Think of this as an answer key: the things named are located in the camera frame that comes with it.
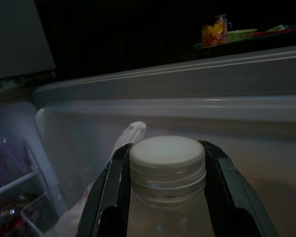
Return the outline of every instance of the plastic bottle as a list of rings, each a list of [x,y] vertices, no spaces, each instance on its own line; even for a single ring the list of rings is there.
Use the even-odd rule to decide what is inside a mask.
[[[131,148],[128,237],[214,237],[205,152],[189,138],[162,136]]]

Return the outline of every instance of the white plastic bag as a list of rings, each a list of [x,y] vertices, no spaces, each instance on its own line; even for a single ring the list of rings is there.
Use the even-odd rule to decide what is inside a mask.
[[[116,141],[111,153],[111,158],[114,152],[128,143],[137,143],[145,136],[146,124],[144,122],[131,123],[120,135]],[[91,183],[85,190],[83,197],[59,219],[55,226],[55,231],[58,237],[74,237],[77,232],[78,224],[88,199],[89,192],[94,182]]]

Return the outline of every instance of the dark background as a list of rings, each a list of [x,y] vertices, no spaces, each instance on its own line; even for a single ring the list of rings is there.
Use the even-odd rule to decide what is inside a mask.
[[[189,0],[36,0],[36,4],[57,76],[64,79],[190,60],[203,25],[214,24],[214,16],[223,13],[232,22],[231,30],[264,31],[296,24],[296,5],[266,9],[251,1],[234,6]],[[275,41],[269,41],[268,48],[276,47]]]

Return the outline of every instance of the yellow package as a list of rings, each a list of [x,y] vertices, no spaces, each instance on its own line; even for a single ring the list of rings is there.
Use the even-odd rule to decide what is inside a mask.
[[[223,43],[223,22],[215,23],[212,31],[212,46]]]
[[[202,45],[203,47],[211,46],[211,37],[212,37],[213,27],[210,25],[205,25],[202,28]]]

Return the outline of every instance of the white bottle cap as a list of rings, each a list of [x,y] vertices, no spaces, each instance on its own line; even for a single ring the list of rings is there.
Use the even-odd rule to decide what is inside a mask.
[[[156,202],[172,202],[205,187],[205,151],[190,138],[152,137],[130,150],[132,189]]]

